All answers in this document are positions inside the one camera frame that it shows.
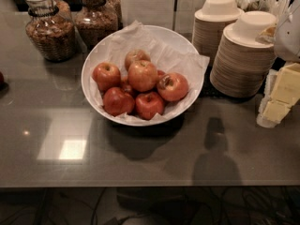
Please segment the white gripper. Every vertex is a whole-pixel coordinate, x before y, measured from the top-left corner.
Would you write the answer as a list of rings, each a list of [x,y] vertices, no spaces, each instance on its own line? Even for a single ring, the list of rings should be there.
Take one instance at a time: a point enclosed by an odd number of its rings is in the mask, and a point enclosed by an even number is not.
[[[300,99],[300,0],[293,0],[277,22],[274,52],[286,62],[297,63],[269,71],[256,119],[263,128],[280,124]]]

